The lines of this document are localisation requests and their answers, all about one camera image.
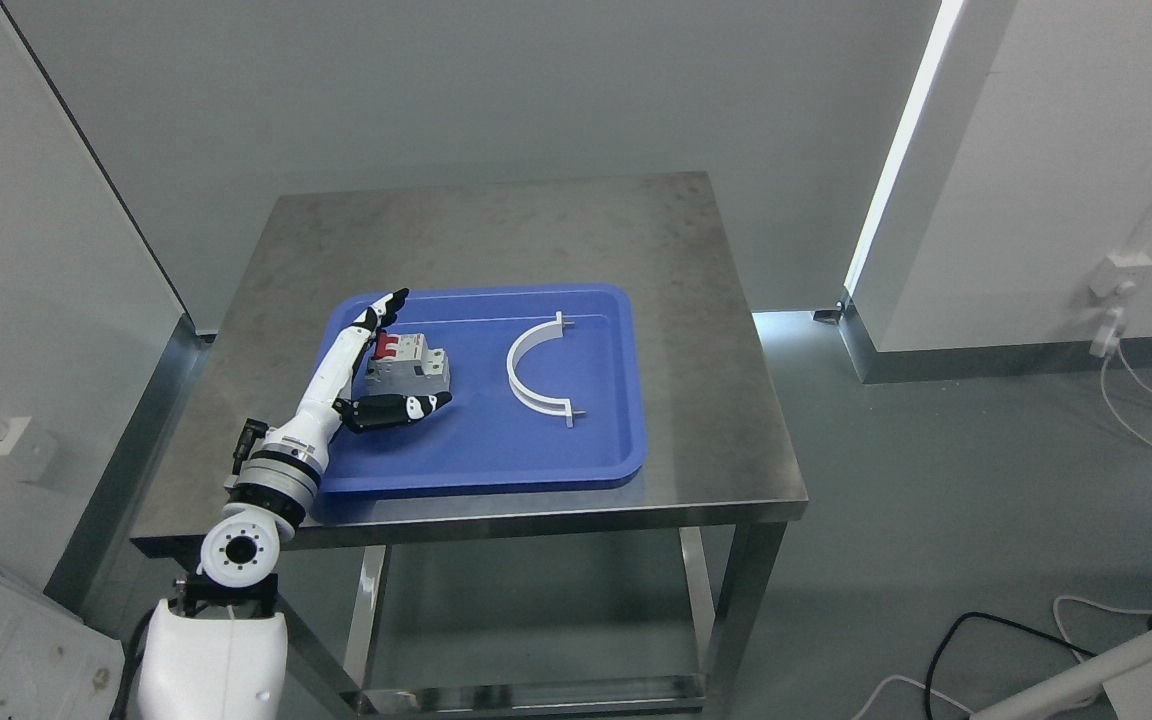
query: robotic hand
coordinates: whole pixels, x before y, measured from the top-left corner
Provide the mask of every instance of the robotic hand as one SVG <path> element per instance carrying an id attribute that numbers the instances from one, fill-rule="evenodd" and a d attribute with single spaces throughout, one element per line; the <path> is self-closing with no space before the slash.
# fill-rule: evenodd
<path id="1" fill-rule="evenodd" d="M 397 319 L 407 294 L 389 293 L 340 331 L 282 427 L 247 420 L 234 448 L 234 475 L 225 483 L 223 518 L 202 541 L 197 573 L 179 582 L 177 600 L 159 601 L 147 624 L 137 694 L 147 720 L 273 719 L 287 626 L 273 611 L 271 573 L 280 543 L 296 535 L 314 502 L 329 439 L 340 425 L 353 432 L 397 427 L 452 401 L 448 392 L 351 399 L 362 357 L 376 333 Z M 195 617 L 203 602 L 228 606 L 229 617 Z M 256 602 L 252 617 L 235 619 L 236 602 Z"/>

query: white plastic arc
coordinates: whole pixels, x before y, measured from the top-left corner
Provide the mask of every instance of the white plastic arc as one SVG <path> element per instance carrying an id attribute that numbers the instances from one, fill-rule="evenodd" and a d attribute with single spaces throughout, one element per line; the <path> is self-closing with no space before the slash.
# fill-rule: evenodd
<path id="1" fill-rule="evenodd" d="M 573 416 L 582 415 L 581 410 L 573 410 L 573 402 L 569 397 L 550 397 L 526 387 L 518 379 L 516 367 L 522 356 L 526 355 L 526 351 L 530 351 L 532 347 L 537 347 L 540 342 L 562 338 L 563 326 L 570 324 L 564 323 L 562 313 L 554 313 L 553 320 L 536 325 L 530 331 L 522 333 L 518 340 L 513 341 L 513 346 L 509 346 L 509 351 L 506 355 L 506 370 L 509 374 L 509 389 L 513 391 L 513 396 L 517 397 L 518 402 L 522 402 L 529 409 L 536 410 L 537 414 L 553 415 L 556 418 L 567 419 L 567 427 L 573 426 Z"/>

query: gray circuit breaker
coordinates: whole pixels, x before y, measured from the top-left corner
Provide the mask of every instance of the gray circuit breaker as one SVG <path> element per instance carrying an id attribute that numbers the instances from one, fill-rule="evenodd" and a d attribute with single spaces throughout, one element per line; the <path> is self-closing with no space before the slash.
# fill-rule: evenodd
<path id="1" fill-rule="evenodd" d="M 367 395 L 434 395 L 450 392 L 452 365 L 444 348 L 425 343 L 425 333 L 380 332 L 364 381 Z"/>

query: electrical outlet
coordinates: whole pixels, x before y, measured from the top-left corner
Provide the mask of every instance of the electrical outlet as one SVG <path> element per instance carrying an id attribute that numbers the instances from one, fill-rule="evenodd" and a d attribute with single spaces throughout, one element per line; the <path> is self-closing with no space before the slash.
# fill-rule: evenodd
<path id="1" fill-rule="evenodd" d="M 1092 355 L 1105 357 L 1119 348 L 1119 336 L 1123 333 L 1123 306 L 1111 306 L 1101 318 L 1101 327 L 1092 338 Z"/>
<path id="2" fill-rule="evenodd" d="M 1140 289 L 1144 278 L 1152 270 L 1152 260 L 1142 252 L 1111 252 L 1101 259 L 1097 266 L 1092 281 L 1087 287 L 1092 288 L 1097 297 L 1128 297 Z"/>

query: gray floor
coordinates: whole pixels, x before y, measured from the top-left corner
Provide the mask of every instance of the gray floor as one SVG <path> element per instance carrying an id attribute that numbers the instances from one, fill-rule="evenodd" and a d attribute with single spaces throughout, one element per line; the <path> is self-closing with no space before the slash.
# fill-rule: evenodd
<path id="1" fill-rule="evenodd" d="M 847 719 L 882 676 L 922 675 L 963 611 L 1052 630 L 1062 592 L 1152 607 L 1152 450 L 1111 418 L 1097 374 L 861 386 L 836 328 L 804 313 L 758 324 L 812 506 L 786 535 L 732 717 Z M 1140 374 L 1152 382 L 1152 369 Z M 1152 437 L 1152 401 L 1121 370 L 1108 381 Z M 676 551 L 675 537 L 652 532 L 397 548 L 376 684 L 690 669 Z M 124 638 L 177 569 L 127 543 L 111 553 L 84 612 Z M 334 652 L 359 561 L 361 551 L 314 551 L 280 564 L 285 592 Z M 1143 629 L 1096 611 L 1069 619 L 1092 649 Z M 937 684 L 983 707 L 1070 661 L 968 624 Z M 325 714 L 289 679 L 280 717 Z M 884 717 L 920 717 L 918 694 L 887 689 L 867 719 Z M 1114 714 L 1101 702 L 1066 717 Z"/>

